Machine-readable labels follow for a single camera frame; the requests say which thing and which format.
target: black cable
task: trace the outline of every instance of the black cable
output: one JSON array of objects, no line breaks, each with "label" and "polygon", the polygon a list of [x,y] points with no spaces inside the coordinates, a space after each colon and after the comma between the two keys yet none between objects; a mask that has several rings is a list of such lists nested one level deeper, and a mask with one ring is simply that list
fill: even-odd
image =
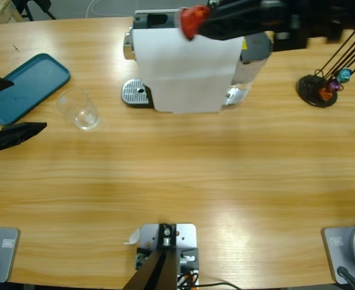
[{"label": "black cable", "polygon": [[197,279],[199,278],[199,273],[196,273],[196,272],[195,273],[192,273],[192,272],[183,273],[182,275],[179,276],[179,278],[177,278],[177,281],[179,282],[179,280],[185,276],[186,276],[186,278],[184,279],[184,281],[177,286],[177,288],[180,290],[190,290],[192,288],[200,288],[200,287],[206,288],[206,287],[221,286],[221,285],[230,286],[236,290],[242,290],[238,286],[236,286],[232,283],[229,283],[229,282],[218,282],[218,283],[211,283],[211,284],[196,285],[195,283],[196,283]]},{"label": "black cable", "polygon": [[212,284],[201,284],[201,285],[192,285],[191,288],[199,288],[199,287],[213,287],[213,286],[220,286],[220,285],[226,285],[233,287],[236,290],[242,290],[242,288],[239,288],[238,286],[228,283],[228,282],[219,282],[219,283],[212,283]]}]

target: mounting plate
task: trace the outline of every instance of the mounting plate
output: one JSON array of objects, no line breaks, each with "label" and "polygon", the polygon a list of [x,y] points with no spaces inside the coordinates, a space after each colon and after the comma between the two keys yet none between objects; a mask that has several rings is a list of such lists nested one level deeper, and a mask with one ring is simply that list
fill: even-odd
[{"label": "mounting plate", "polygon": [[[196,248],[196,227],[193,224],[176,224],[176,247]],[[140,248],[155,250],[159,224],[145,224],[140,229]]]}]

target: wire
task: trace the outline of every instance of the wire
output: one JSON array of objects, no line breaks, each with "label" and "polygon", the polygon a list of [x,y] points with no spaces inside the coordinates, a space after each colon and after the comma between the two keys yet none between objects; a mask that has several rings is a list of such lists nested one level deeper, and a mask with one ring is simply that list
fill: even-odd
[{"label": "wire", "polygon": [[87,7],[87,9],[86,9],[85,18],[88,18],[90,11],[91,11],[93,14],[95,14],[95,15],[98,15],[98,16],[105,16],[105,17],[109,17],[109,16],[110,16],[110,17],[115,17],[115,16],[117,16],[117,17],[127,17],[127,16],[131,16],[131,15],[123,15],[123,14],[104,14],[104,13],[96,12],[95,9],[94,9],[94,7],[95,7],[98,3],[102,2],[102,1],[105,1],[105,0],[92,0],[92,1],[89,3],[89,5],[88,5],[88,7]]},{"label": "wire", "polygon": [[92,1],[89,3],[89,5],[88,5],[88,7],[87,7],[87,9],[86,9],[85,18],[88,18],[89,10],[91,9],[91,7],[92,7],[94,1],[95,1],[95,0],[92,0]]},{"label": "wire", "polygon": [[181,278],[184,277],[184,281],[180,284],[178,284],[177,288],[180,290],[190,290],[193,288],[206,288],[206,287],[214,287],[214,286],[230,286],[236,290],[242,290],[238,286],[229,283],[229,282],[218,282],[218,283],[211,283],[211,284],[199,284],[196,285],[196,281],[199,279],[199,273],[195,272],[188,272],[188,273],[183,273],[177,278],[177,281],[179,282]]},{"label": "wire", "polygon": [[233,287],[236,290],[242,290],[242,288],[239,288],[238,286],[228,283],[228,282],[219,282],[219,283],[212,283],[212,284],[201,284],[201,285],[193,285],[191,288],[200,288],[200,287],[213,287],[213,286],[220,286],[220,285],[225,285],[225,286],[230,286]]}]

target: blue tray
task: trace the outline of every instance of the blue tray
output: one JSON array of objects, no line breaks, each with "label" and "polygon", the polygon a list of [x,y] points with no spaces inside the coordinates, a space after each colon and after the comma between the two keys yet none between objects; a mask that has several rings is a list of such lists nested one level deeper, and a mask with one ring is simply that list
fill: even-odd
[{"label": "blue tray", "polygon": [[14,86],[0,92],[0,125],[13,124],[67,83],[70,72],[48,54],[34,56],[4,77]]}]

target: white paper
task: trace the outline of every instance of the white paper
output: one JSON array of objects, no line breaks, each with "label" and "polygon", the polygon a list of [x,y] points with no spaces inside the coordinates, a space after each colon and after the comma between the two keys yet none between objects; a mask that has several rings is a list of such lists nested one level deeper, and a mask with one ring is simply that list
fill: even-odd
[{"label": "white paper", "polygon": [[235,73],[242,37],[186,40],[178,28],[134,29],[140,78],[157,111],[217,112]]},{"label": "white paper", "polygon": [[137,228],[129,237],[129,240],[124,245],[134,245],[140,240],[140,229]]}]

